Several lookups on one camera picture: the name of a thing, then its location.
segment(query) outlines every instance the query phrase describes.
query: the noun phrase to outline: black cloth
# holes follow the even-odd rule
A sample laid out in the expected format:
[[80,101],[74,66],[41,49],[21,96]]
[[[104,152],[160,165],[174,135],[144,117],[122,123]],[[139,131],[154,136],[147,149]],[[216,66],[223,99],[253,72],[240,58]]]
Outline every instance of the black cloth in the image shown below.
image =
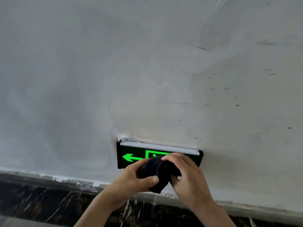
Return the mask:
[[149,188],[149,190],[154,193],[161,193],[164,187],[169,183],[171,175],[175,175],[176,177],[181,175],[180,170],[175,164],[170,161],[162,161],[162,157],[163,156],[156,156],[150,158],[137,172],[137,177],[140,179],[154,175],[158,176],[159,183]]

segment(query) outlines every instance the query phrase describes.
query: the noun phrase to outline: exit sign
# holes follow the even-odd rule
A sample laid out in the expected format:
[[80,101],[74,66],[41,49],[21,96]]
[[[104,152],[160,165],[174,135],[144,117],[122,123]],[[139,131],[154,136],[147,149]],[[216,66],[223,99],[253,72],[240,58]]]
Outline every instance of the exit sign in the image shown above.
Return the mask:
[[148,143],[137,143],[120,141],[117,142],[117,162],[118,168],[124,169],[128,165],[141,160],[143,158],[152,158],[155,156],[164,156],[173,152],[181,152],[187,155],[195,162],[197,166],[200,166],[203,151],[193,150],[172,146],[162,146]]

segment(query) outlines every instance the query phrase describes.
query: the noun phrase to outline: finger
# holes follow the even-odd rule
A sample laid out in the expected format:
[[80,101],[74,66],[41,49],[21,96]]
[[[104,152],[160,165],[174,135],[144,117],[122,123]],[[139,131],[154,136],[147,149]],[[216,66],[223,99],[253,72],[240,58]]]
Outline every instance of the finger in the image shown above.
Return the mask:
[[141,159],[133,164],[131,164],[130,166],[137,171],[138,169],[140,169],[142,166],[144,166],[145,163],[147,163],[149,159]]
[[168,160],[174,163],[182,175],[188,170],[188,164],[179,155],[168,154],[162,157],[161,160]]
[[180,153],[180,152],[175,152],[172,153],[173,155],[178,155],[181,158],[183,158],[183,160],[189,165],[189,166],[196,166],[195,162],[193,160],[191,160],[190,157],[188,157],[187,155]]
[[171,183],[172,188],[175,188],[179,181],[180,180],[175,175],[171,175],[171,180],[169,182]]
[[143,179],[138,179],[139,187],[141,192],[149,191],[150,187],[153,187],[159,183],[158,176],[150,176]]

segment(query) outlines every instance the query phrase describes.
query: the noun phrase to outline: forearm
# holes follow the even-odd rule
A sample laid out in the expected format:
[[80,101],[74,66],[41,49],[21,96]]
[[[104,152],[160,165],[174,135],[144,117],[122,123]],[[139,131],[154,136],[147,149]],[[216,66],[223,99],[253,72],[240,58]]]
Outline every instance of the forearm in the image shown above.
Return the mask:
[[104,226],[112,212],[108,197],[98,194],[90,203],[74,227],[100,227]]
[[214,201],[210,201],[208,205],[198,206],[193,213],[205,227],[236,227],[225,210]]

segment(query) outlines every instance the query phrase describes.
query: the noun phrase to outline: white cable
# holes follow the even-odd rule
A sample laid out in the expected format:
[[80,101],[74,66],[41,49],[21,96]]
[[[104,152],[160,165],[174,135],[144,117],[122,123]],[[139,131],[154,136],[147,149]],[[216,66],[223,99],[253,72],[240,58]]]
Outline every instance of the white cable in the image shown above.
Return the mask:
[[134,142],[137,142],[137,143],[141,143],[139,140],[136,140],[132,137],[121,137],[118,139],[118,142],[120,142],[122,139],[127,139],[127,140],[131,140],[131,141],[134,141]]

